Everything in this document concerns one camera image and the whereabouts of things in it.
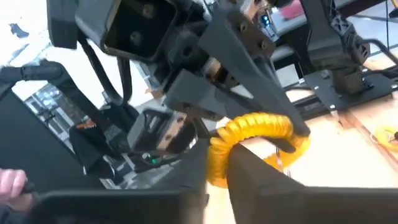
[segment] screw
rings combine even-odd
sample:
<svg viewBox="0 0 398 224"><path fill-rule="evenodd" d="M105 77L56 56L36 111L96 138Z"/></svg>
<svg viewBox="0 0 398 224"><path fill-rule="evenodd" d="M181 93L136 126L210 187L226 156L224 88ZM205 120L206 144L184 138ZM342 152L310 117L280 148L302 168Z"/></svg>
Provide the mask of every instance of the screw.
<svg viewBox="0 0 398 224"><path fill-rule="evenodd" d="M185 120L184 117L179 117L179 118L177 118L177 123L181 123L181 122L184 121L184 120Z"/></svg>
<svg viewBox="0 0 398 224"><path fill-rule="evenodd" d="M151 4L145 4L142 10L142 15L145 18L152 19L154 17L154 6Z"/></svg>
<svg viewBox="0 0 398 224"><path fill-rule="evenodd" d="M246 31L247 28L248 28L248 25L245 22L242 22L241 25L239 26L239 30L241 32Z"/></svg>
<svg viewBox="0 0 398 224"><path fill-rule="evenodd" d="M267 48L267 43L266 43L265 40L261 41L260 47L261 47L262 50L265 50Z"/></svg>
<svg viewBox="0 0 398 224"><path fill-rule="evenodd" d="M141 45L142 35L139 32L135 31L131 33L129 39L136 47L138 47Z"/></svg>
<svg viewBox="0 0 398 224"><path fill-rule="evenodd" d="M171 134L166 135L166 137L164 137L164 139L166 141L169 141L173 136Z"/></svg>
<svg viewBox="0 0 398 224"><path fill-rule="evenodd" d="M192 53L192 47L191 46L186 46L183 50L182 50L182 55L186 58L188 58L189 56L191 56Z"/></svg>

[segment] plywood surface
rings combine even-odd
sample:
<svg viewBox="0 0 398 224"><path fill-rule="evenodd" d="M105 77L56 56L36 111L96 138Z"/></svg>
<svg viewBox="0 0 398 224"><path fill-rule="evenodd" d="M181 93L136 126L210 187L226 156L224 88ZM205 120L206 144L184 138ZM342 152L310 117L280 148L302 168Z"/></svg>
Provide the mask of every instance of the plywood surface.
<svg viewBox="0 0 398 224"><path fill-rule="evenodd" d="M368 60L371 69L383 69L392 62L382 57ZM311 95L310 91L287 93L294 101ZM398 187L398 154L371 140L380 125L398 127L398 99L387 96L369 103L307 121L312 144L307 153L290 167L292 178L311 186L328 187ZM275 152L274 146L260 139L244 145L259 157ZM208 185L210 201L205 210L205 223L234 224L226 189Z"/></svg>

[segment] black plastic housing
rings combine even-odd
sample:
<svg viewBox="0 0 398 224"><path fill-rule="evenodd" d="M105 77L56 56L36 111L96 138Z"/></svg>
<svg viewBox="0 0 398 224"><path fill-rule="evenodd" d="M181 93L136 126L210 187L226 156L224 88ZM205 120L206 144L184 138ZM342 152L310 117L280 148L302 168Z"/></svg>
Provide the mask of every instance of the black plastic housing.
<svg viewBox="0 0 398 224"><path fill-rule="evenodd" d="M75 19L106 54L152 62L176 16L172 1L86 0L80 1Z"/></svg>
<svg viewBox="0 0 398 224"><path fill-rule="evenodd" d="M127 135L130 149L139 153L156 150L172 116L173 113L145 109Z"/></svg>
<svg viewBox="0 0 398 224"><path fill-rule="evenodd" d="M54 47L76 49L78 28L75 0L47 0L47 26Z"/></svg>
<svg viewBox="0 0 398 224"><path fill-rule="evenodd" d="M397 18L398 17L398 8L393 9L388 15L392 19Z"/></svg>

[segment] black panel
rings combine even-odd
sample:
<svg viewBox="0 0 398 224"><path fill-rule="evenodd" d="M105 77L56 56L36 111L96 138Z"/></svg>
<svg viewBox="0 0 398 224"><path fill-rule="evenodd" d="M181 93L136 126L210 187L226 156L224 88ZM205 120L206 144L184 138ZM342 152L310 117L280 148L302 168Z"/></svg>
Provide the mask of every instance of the black panel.
<svg viewBox="0 0 398 224"><path fill-rule="evenodd" d="M240 144L227 180L237 224L398 223L398 189L305 187Z"/></svg>
<svg viewBox="0 0 398 224"><path fill-rule="evenodd" d="M38 192L103 189L64 145L13 93L0 101L0 167L24 169Z"/></svg>

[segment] yellow cable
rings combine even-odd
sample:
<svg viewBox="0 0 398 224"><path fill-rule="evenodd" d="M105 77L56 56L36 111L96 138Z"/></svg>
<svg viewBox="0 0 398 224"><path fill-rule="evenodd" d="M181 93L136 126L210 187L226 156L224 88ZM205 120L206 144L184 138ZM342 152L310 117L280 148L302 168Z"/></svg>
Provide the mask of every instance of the yellow cable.
<svg viewBox="0 0 398 224"><path fill-rule="evenodd" d="M392 4L394 5L394 7L398 8L398 2L397 0L391 0Z"/></svg>
<svg viewBox="0 0 398 224"><path fill-rule="evenodd" d="M391 136L394 136L396 132L398 132L397 128L381 126L376 128L373 136L377 139L377 142L381 146L385 147L391 152L398 152L398 144L391 142Z"/></svg>
<svg viewBox="0 0 398 224"><path fill-rule="evenodd" d="M229 152L235 144L245 139L256 136L286 139L296 150L294 153L280 152L283 167L295 162L310 145L309 137L294 134L293 124L288 117L277 114L245 114L228 122L225 128L219 128L217 132L220 137L210 139L207 181L222 188L228 188L226 168ZM265 158L264 162L279 169L276 154Z"/></svg>

